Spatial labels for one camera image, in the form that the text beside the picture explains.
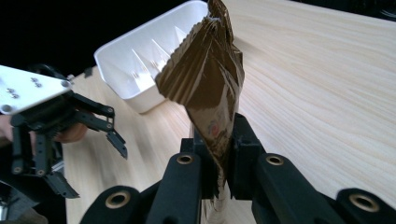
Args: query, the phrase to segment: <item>brown paper bag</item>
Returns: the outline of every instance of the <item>brown paper bag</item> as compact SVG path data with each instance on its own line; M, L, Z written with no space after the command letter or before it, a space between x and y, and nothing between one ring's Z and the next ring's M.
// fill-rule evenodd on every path
M213 208L203 208L217 213L226 198L233 116L245 74L242 53L233 45L226 6L220 0L209 0L208 9L208 15L192 27L155 81L164 97L185 106L218 166L219 197L209 202Z

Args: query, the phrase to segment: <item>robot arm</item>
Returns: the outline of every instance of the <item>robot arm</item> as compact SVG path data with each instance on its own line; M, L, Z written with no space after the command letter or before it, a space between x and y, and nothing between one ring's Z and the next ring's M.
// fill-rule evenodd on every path
M0 108L12 115L14 175L44 178L51 188L67 198L78 194L63 175L52 166L62 158L62 150L53 137L75 123L106 132L108 141L127 158L125 141L114 129L114 108L92 101L71 90L72 84L62 75L56 77L0 66ZM106 117L106 120L95 115ZM29 132L35 132L35 155Z

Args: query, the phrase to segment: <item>brass insert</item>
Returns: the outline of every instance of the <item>brass insert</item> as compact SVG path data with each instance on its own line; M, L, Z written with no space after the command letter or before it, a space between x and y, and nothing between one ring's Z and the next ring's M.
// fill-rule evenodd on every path
M122 190L112 193L106 199L106 207L111 209L121 208L131 200L131 195L128 191Z
M363 195L363 194L351 194L349 195L349 200L353 203L353 205L359 207L359 209L362 209L367 212L378 212L379 211L379 205L378 203L375 202L372 198Z
M183 165L190 164L190 163L192 163L193 160L194 160L194 158L189 155L182 155L182 156L177 157L177 162L180 164L183 164Z
M267 156L265 159L272 165L283 165L283 159L278 156Z

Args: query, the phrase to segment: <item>wooden table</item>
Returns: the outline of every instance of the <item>wooden table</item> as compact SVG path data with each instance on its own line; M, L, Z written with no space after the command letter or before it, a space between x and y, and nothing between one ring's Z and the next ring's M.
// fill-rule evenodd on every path
M268 152L288 157L320 192L371 191L396 207L396 23L282 0L224 0L246 80L239 113ZM139 115L101 80L75 92L116 108L126 161L104 133L65 145L65 175L80 194L68 223L105 189L143 190L163 176L189 137L182 106L166 101ZM254 223L249 202L232 201L229 223Z

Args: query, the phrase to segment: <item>white plastic container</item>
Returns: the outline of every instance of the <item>white plastic container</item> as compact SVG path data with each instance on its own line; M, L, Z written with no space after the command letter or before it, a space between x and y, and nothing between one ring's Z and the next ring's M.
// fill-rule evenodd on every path
M93 55L102 80L137 113L149 111L164 100L154 78L206 14L206 2L188 1L103 45Z

